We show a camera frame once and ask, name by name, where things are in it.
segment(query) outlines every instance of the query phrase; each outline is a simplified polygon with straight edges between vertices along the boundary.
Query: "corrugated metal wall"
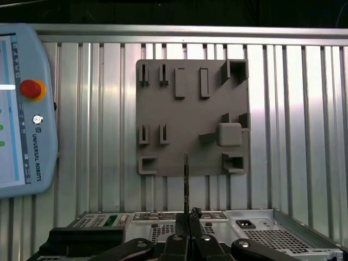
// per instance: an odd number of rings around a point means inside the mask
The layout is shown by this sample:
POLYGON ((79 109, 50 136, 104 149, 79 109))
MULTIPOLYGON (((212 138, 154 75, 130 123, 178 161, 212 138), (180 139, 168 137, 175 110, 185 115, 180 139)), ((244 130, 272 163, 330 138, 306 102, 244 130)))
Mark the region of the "corrugated metal wall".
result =
POLYGON ((267 38, 62 32, 41 36, 58 103, 54 182, 44 194, 0 202, 1 260, 26 260, 51 228, 86 210, 183 209, 182 178, 136 173, 139 59, 248 59, 252 173, 191 177, 192 206, 280 208, 348 246, 348 47, 335 46, 347 40, 319 39, 320 30, 317 40, 269 31, 267 38))

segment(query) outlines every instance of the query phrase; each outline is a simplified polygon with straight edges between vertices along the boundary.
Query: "red emergency stop button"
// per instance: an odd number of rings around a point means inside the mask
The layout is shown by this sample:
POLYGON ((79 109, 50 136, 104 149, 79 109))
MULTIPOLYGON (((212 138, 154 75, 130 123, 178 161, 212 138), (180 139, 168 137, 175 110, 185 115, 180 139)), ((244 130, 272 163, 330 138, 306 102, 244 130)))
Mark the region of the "red emergency stop button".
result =
POLYGON ((38 98, 41 94, 41 86, 34 80, 24 80, 20 84, 20 93, 27 98, 38 98))

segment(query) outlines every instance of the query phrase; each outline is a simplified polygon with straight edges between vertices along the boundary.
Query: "dark background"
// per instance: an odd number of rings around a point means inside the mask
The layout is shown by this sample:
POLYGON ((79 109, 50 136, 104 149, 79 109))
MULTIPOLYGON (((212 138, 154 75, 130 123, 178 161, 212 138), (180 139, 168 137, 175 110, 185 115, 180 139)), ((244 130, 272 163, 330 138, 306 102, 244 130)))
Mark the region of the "dark background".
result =
MULTIPOLYGON (((334 28, 347 0, 0 0, 0 23, 334 28)), ((348 27, 348 5, 338 28, 348 27)))

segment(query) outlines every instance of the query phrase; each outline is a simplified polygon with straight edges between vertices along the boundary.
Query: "metal pin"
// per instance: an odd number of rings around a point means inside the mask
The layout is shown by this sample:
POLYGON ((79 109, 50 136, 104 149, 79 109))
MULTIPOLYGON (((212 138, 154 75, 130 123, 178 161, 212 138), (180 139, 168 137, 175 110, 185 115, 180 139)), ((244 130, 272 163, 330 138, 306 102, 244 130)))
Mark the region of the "metal pin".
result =
POLYGON ((184 152, 184 213, 189 214, 189 157, 184 152))

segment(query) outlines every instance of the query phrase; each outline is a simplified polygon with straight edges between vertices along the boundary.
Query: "touchscreen display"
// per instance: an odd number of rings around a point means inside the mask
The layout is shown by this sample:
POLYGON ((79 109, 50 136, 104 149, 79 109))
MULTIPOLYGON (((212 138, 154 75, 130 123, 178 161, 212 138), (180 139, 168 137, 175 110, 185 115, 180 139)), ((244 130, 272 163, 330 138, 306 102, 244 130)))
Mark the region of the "touchscreen display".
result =
POLYGON ((19 82, 16 36, 0 36, 0 188, 31 182, 19 82))

